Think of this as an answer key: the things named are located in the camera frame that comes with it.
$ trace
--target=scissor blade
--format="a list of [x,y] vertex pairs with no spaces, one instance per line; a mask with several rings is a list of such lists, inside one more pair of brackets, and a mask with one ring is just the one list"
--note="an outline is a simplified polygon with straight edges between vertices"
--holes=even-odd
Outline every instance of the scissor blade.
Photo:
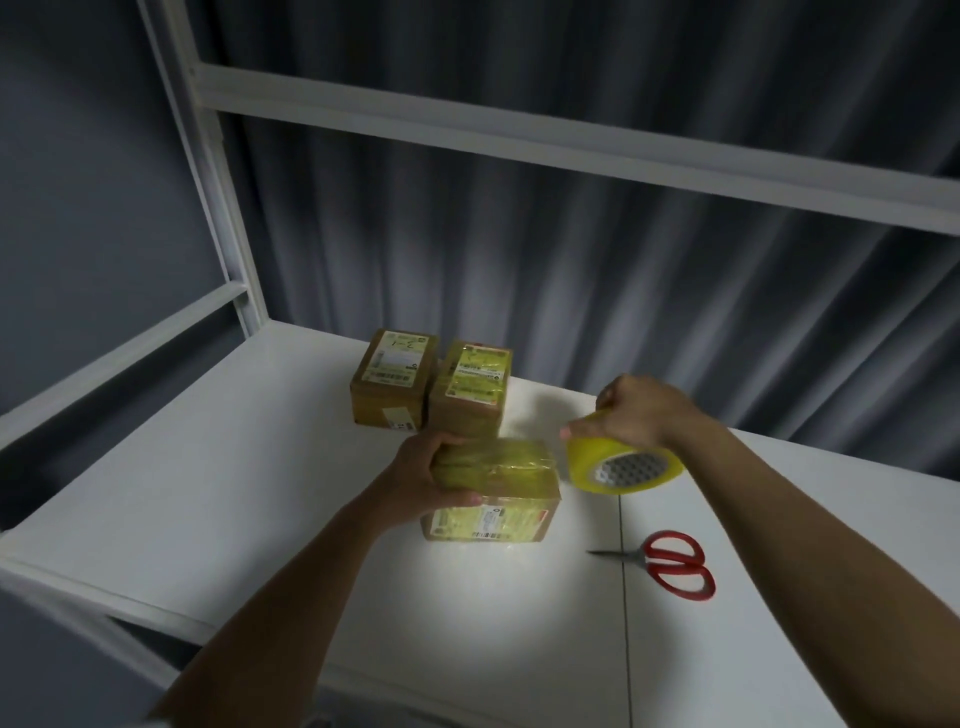
[[605,559],[615,559],[616,561],[633,561],[634,554],[624,553],[623,551],[588,551],[588,554],[600,556]]

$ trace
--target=tape roll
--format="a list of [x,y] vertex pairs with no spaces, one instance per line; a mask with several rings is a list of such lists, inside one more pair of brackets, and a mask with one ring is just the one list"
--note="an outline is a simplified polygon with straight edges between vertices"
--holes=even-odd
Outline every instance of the tape roll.
[[604,437],[567,440],[566,463],[577,488],[606,496],[656,488],[684,471],[680,458],[668,449],[635,449]]

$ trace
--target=gray wall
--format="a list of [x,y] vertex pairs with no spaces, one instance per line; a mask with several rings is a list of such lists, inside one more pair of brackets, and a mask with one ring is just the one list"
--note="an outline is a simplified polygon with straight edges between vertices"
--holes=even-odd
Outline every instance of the gray wall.
[[[0,6],[0,412],[223,283],[136,5]],[[0,453],[10,528],[243,340],[230,307]],[[0,593],[0,724],[138,718],[157,690]]]

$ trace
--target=shelf surface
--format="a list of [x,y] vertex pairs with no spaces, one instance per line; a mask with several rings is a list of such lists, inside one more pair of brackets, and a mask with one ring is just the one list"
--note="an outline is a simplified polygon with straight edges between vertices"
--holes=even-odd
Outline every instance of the shelf surface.
[[[750,433],[736,434],[960,611],[957,483]],[[626,570],[637,725],[844,725],[780,631],[688,473],[651,491],[623,497],[622,507],[627,548],[639,546],[654,531],[682,531],[704,548],[717,584],[710,601],[686,601],[669,594],[645,572]]]
[[[0,539],[0,569],[202,643],[393,458],[352,421],[367,345],[271,322]],[[559,449],[593,397],[510,382],[504,435]],[[467,725],[628,725],[615,498],[562,486],[542,544],[389,533],[322,682]]]

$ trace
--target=cardboard box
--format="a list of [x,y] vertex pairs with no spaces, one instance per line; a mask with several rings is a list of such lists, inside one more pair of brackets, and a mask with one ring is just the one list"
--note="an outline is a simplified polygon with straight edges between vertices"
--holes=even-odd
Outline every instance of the cardboard box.
[[560,505],[557,464],[540,440],[478,440],[447,446],[437,453],[430,470],[442,487],[476,491],[483,504],[424,516],[420,525],[428,541],[542,541]]
[[409,432],[422,429],[439,343],[425,333],[379,329],[350,381],[353,420]]
[[496,437],[513,358],[509,349],[454,341],[430,388],[430,426],[464,437]]

